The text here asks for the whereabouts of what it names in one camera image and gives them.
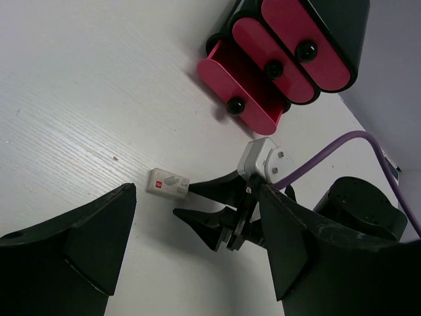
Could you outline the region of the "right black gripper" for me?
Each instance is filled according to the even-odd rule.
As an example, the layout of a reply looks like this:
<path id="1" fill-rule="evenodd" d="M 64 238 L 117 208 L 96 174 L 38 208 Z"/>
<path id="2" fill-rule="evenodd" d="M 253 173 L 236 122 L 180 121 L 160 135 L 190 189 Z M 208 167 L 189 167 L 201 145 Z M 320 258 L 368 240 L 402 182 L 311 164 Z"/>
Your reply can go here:
<path id="1" fill-rule="evenodd" d="M 189 185 L 189 192 L 234 207 L 232 228 L 229 207 L 214 213 L 175 208 L 173 214 L 189 225 L 212 251 L 219 249 L 229 231 L 229 250 L 239 250 L 246 241 L 264 247 L 261 221 L 252 220 L 263 184 L 265 181 L 259 175 L 255 174 L 244 180 L 234 171 L 214 180 Z"/>

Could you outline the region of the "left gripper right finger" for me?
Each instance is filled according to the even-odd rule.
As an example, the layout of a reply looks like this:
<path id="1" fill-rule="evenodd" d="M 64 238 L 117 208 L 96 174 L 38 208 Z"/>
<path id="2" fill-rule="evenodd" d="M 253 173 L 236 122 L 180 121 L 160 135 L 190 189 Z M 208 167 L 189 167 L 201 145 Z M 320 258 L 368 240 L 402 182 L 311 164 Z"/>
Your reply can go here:
<path id="1" fill-rule="evenodd" d="M 270 185 L 260 219 L 276 298 L 286 315 L 419 315 L 420 242 L 347 228 Z"/>

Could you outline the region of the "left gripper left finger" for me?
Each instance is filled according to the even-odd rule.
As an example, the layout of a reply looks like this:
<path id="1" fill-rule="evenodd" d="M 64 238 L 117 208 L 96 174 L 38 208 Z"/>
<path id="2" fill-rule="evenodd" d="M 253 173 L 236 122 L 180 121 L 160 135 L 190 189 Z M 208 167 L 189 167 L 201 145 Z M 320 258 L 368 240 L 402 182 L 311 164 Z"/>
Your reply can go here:
<path id="1" fill-rule="evenodd" d="M 104 315 L 118 282 L 136 187 L 1 237 L 2 315 Z"/>

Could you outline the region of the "white staples box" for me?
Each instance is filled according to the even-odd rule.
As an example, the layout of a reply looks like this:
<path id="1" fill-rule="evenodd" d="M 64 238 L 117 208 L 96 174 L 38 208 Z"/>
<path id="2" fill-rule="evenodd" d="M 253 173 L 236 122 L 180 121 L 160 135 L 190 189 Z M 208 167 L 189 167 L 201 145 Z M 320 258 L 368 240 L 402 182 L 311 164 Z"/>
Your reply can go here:
<path id="1" fill-rule="evenodd" d="M 146 192 L 160 197 L 184 199 L 189 191 L 189 179 L 159 168 L 149 171 Z"/>

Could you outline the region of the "pink drawer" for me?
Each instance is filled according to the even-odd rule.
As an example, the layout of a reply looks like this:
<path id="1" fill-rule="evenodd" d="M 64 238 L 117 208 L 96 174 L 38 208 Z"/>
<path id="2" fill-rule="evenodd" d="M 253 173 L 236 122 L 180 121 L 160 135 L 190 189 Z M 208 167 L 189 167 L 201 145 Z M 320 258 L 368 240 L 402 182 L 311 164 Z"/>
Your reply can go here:
<path id="1" fill-rule="evenodd" d="M 197 73 L 230 115 L 239 117 L 257 134 L 275 133 L 286 100 L 232 40 L 219 40 L 208 57 L 198 62 Z"/>
<path id="2" fill-rule="evenodd" d="M 350 70 L 302 1 L 264 0 L 260 11 L 267 25 L 321 90 L 337 92 L 349 83 Z"/>
<path id="3" fill-rule="evenodd" d="M 320 95 L 258 20 L 240 18 L 232 27 L 232 35 L 235 42 L 290 102 L 309 104 Z"/>

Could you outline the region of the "pink bottom drawer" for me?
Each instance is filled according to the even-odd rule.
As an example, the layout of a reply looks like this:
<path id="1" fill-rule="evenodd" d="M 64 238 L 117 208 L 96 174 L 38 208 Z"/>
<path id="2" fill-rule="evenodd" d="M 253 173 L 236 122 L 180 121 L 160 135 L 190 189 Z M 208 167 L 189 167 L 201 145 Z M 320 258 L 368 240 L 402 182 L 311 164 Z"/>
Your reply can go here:
<path id="1" fill-rule="evenodd" d="M 232 40 L 219 40 L 208 57 L 198 62 L 197 73 L 230 115 L 239 117 L 257 134 L 275 133 L 286 100 Z"/>

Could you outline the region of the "pink top drawer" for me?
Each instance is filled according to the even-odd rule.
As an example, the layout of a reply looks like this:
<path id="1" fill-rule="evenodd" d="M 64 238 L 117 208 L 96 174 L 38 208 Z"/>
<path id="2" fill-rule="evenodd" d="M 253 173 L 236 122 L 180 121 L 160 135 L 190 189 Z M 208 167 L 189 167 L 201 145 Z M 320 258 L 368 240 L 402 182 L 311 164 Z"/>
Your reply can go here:
<path id="1" fill-rule="evenodd" d="M 264 0 L 260 11 L 267 25 L 321 90 L 337 92 L 349 83 L 350 70 L 302 1 Z"/>

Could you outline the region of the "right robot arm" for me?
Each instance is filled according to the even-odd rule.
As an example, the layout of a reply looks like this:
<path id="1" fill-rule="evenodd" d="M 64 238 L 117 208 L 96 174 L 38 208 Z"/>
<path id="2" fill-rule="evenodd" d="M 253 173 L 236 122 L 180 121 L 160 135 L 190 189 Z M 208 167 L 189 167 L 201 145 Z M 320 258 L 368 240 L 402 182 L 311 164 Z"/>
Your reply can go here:
<path id="1" fill-rule="evenodd" d="M 244 180 L 234 171 L 226 176 L 192 184 L 190 192 L 225 207 L 215 213 L 176 208 L 173 214 L 188 224 L 212 251 L 225 242 L 229 250 L 239 250 L 244 242 L 264 248 L 259 219 L 252 218 L 264 180 L 252 176 Z M 371 183 L 344 176 L 336 180 L 313 211 L 353 230 L 398 242 L 407 227 L 407 216 L 394 207 Z"/>

